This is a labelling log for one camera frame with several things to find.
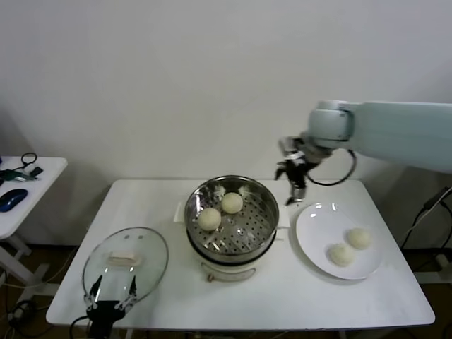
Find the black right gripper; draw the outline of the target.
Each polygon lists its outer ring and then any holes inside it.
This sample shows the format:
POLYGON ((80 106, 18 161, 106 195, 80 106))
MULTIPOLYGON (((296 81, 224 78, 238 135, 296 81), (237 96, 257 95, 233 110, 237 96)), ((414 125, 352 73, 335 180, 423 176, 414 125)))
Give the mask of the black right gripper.
POLYGON ((300 203, 306 195, 307 174, 314 168, 312 162, 307 161, 305 155, 286 155, 284 160, 276 165, 275 178, 284 174, 291 183, 290 195, 285 201, 286 206, 300 203))

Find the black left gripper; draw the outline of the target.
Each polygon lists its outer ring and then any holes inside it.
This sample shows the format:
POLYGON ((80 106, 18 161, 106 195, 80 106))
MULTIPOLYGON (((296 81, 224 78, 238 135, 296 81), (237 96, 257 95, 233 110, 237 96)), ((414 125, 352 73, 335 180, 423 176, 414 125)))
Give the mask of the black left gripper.
POLYGON ((109 338, 112 333, 113 324, 125 317, 126 311, 137 302, 136 276, 133 277, 129 286, 129 293, 125 300, 99 301, 96 303, 97 293, 100 291, 102 275, 92 284, 89 292, 84 294, 86 314, 90 319, 91 326, 88 331, 89 338, 109 338))

